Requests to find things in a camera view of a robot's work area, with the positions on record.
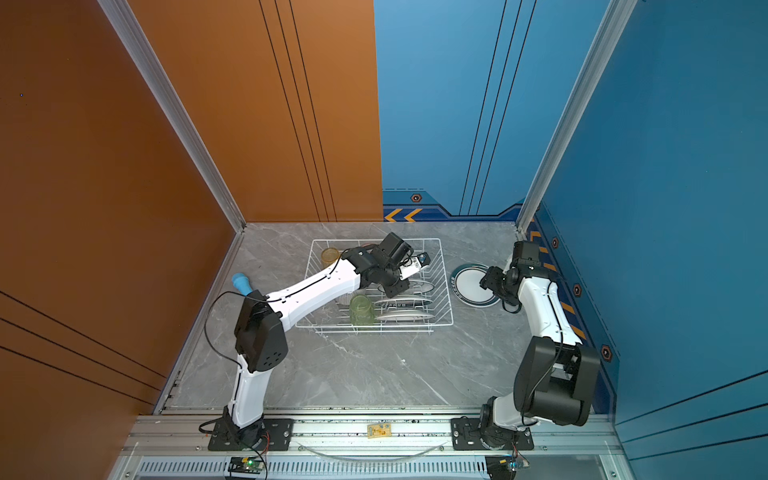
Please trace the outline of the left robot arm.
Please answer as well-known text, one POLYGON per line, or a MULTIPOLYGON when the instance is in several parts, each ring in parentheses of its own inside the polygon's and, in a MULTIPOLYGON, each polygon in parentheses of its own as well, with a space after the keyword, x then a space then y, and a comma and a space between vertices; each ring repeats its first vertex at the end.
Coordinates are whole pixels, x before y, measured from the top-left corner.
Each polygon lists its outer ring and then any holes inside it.
POLYGON ((238 366, 233 394, 219 425, 230 441, 262 448, 266 442, 264 399, 272 370, 288 354, 286 333, 299 320, 337 298, 376 284, 392 298, 410 287, 410 278, 428 267, 426 252, 416 253, 394 233, 378 244, 355 246, 330 266, 290 287, 262 294, 245 276, 234 280, 243 298, 234 328, 234 362, 238 366))

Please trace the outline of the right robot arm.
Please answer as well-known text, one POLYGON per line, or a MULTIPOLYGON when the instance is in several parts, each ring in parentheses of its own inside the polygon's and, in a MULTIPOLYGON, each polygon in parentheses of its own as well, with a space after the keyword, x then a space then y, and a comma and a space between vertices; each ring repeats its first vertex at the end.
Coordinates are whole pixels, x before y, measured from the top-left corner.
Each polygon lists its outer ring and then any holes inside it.
POLYGON ((483 444, 494 450, 517 447, 540 420, 559 426, 587 423, 601 360, 567 320, 556 274, 544 266, 532 241, 514 244, 507 269, 488 269, 479 285, 502 305, 523 312, 532 334, 513 390, 483 405, 479 421, 483 444))

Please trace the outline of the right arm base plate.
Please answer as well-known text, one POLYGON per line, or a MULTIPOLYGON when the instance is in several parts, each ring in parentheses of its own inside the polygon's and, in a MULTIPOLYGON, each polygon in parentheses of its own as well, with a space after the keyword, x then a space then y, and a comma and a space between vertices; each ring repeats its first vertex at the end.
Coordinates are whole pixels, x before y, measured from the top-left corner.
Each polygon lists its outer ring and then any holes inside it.
POLYGON ((453 449, 532 451, 535 446, 529 430, 508 430, 491 424, 482 426, 479 418, 467 416, 450 420, 450 434, 453 449))

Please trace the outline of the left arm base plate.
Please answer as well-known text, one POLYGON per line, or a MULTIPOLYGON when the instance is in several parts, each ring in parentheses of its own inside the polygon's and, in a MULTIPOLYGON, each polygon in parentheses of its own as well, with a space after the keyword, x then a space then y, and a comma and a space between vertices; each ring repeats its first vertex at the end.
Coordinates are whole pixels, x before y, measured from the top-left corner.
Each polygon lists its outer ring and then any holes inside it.
POLYGON ((293 428, 294 420, 289 418, 265 418, 244 428, 236 427, 231 420, 219 418, 213 425, 207 449, 209 451, 287 451, 293 428))

